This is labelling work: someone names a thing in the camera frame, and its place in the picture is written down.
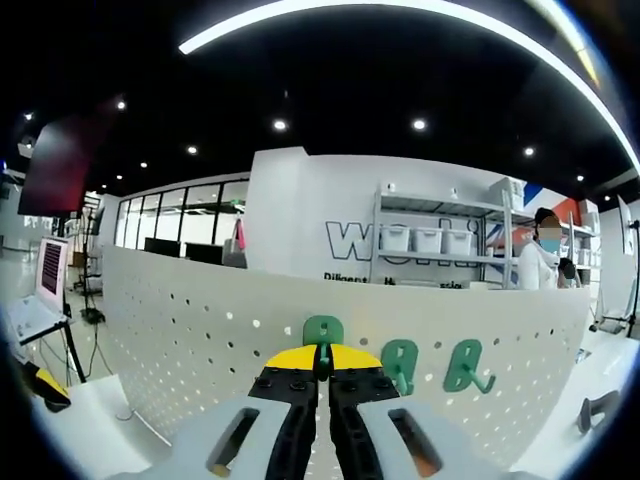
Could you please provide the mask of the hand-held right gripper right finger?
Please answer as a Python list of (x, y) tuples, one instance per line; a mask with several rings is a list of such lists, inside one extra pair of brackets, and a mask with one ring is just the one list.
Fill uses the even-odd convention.
[(330, 434), (345, 479), (470, 479), (462, 435), (428, 406), (402, 397), (368, 352), (327, 347)]

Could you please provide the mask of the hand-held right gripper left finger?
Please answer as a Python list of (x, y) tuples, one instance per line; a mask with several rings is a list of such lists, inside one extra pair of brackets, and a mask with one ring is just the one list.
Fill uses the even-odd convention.
[(269, 359), (247, 395), (228, 399), (179, 432), (180, 479), (302, 479), (316, 439), (319, 347)]

